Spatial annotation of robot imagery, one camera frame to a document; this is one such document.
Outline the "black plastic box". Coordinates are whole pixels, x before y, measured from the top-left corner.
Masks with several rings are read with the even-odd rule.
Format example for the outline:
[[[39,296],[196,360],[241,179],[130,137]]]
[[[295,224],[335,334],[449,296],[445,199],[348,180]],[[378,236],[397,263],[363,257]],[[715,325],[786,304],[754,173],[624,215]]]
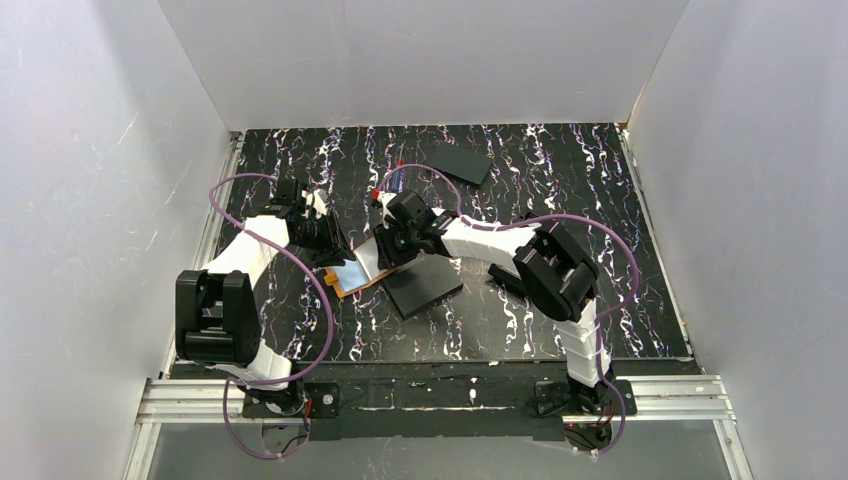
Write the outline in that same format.
[[[549,221],[538,222],[540,214],[532,210],[519,218],[519,223],[535,220],[514,228],[496,226],[488,233],[487,252],[493,254],[489,274],[506,289],[536,302],[551,283],[549,248],[544,234]]]

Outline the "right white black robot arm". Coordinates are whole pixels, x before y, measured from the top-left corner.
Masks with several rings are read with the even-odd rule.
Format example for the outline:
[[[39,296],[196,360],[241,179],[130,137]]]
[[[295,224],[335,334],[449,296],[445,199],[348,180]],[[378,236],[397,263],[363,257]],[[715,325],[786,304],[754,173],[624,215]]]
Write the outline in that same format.
[[[429,207],[418,193],[376,190],[377,265],[389,270],[422,253],[473,258],[506,271],[532,305],[557,325],[571,380],[596,386],[609,369],[597,339],[598,269],[559,222],[532,218],[514,228],[484,227]]]

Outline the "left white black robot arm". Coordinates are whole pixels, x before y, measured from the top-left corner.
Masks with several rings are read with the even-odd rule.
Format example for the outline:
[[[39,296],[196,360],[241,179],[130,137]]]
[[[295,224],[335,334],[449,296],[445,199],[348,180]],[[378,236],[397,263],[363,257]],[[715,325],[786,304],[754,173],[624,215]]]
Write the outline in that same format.
[[[228,373],[248,389],[281,391],[314,370],[298,368],[269,347],[263,337],[254,288],[273,260],[290,259],[316,287],[335,324],[315,268],[329,269],[338,295],[353,293],[382,278],[376,262],[357,254],[344,238],[336,212],[322,190],[279,178],[270,201],[243,220],[220,205],[215,210],[238,234],[215,258],[176,280],[175,348],[179,358]]]

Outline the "orange leather card holder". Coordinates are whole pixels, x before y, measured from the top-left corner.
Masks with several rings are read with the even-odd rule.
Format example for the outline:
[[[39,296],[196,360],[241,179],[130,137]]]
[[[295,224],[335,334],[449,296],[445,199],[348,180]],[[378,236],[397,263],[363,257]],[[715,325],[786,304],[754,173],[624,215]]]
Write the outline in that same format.
[[[367,289],[397,268],[382,269],[378,265],[378,248],[374,238],[369,238],[353,250],[354,259],[346,260],[342,266],[325,269],[324,283],[339,298],[344,298]]]

